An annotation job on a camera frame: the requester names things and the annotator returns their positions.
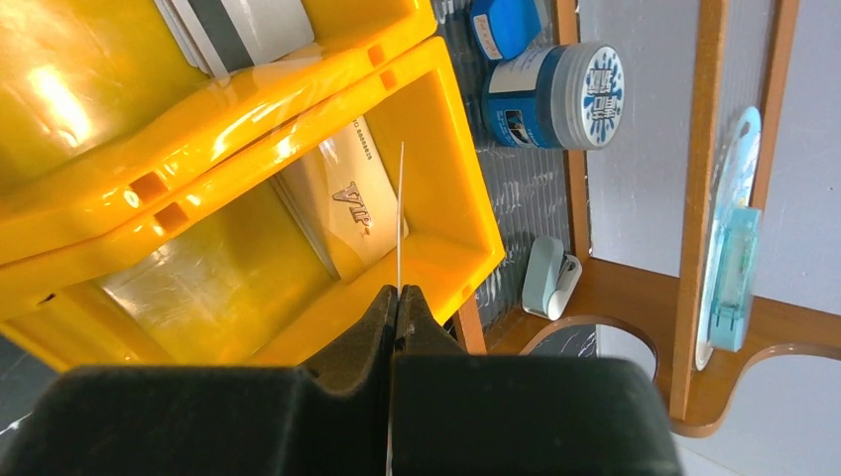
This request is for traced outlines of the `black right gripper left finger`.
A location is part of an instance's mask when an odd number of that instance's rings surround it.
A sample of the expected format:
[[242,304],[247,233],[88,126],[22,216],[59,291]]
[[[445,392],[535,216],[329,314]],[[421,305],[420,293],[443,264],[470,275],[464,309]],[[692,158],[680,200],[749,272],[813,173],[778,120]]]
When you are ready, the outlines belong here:
[[5,475],[383,475],[399,292],[305,362],[84,366],[38,400]]

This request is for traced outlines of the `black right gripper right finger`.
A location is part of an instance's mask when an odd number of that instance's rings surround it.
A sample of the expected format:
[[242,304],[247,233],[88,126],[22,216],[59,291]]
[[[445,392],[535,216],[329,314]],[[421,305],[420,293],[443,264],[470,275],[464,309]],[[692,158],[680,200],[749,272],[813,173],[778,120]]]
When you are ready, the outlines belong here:
[[618,358],[470,355],[405,286],[391,364],[395,475],[678,475],[661,397]]

